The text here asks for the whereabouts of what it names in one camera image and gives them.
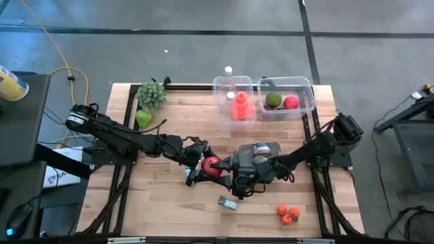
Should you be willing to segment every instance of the concrete floor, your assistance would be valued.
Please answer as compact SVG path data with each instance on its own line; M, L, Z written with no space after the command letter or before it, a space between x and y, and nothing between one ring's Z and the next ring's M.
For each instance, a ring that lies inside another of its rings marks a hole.
M304 0L311 31L350 33L433 33L434 3L417 0ZM303 31L297 0L127 0L29 1L47 26L220 31ZM18 0L0 14L2 26L35 25ZM174 82L210 83L230 65L237 75L306 76L311 69L304 37L204 35L78 35L53 38L69 64L90 78L90 102L106 109L111 84L150 77ZM432 83L434 39L313 37L321 84L331 85L338 109L354 116L365 137L352 152L357 198L366 233L381 237L391 219L386 209L371 139L372 126L424 83ZM0 64L10 70L48 73L63 65L50 40L40 33L0 32ZM66 71L53 76L47 106L65 118L71 107ZM77 102L84 80L77 75ZM401 106L408 107L412 101ZM61 138L65 128L44 118L39 139ZM414 185L395 134L376 135L382 176L393 216L404 207L434 209L434 195L398 199L395 192ZM77 198L82 198L77 191ZM53 209L59 224L46 231L65 234L76 208ZM391 238L402 239L394 230Z

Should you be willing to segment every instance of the wooden table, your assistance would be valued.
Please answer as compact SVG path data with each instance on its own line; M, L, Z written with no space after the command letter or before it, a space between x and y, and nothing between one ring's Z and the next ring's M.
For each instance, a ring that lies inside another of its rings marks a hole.
M123 123L129 83L113 84L106 114ZM321 124L336 114L332 88L314 86ZM168 91L167 104L153 117L149 127L167 118L161 133L182 137L199 136L209 140L220 157L229 156L241 144L278 141L282 152L290 153L305 140L301 119L294 121L258 121L246 132L219 132L214 122L212 91ZM113 166L103 166L91 175L81 210L78 231L88 227L107 201ZM226 236L226 237L320 237L311 173L305 163L293 172L295 183L275 180L265 193L256 193L239 202L237 211L217 205L219 196L235 200L224 187L203 182L188 187L184 168L164 157L148 158L140 153L133 168L128 191L123 236ZM341 168L331 168L330 176L336 204L350 223L363 232L359 206L351 176ZM276 207L298 207L297 223L282 226ZM330 211L325 206L328 228L332 231ZM117 215L114 208L111 228Z

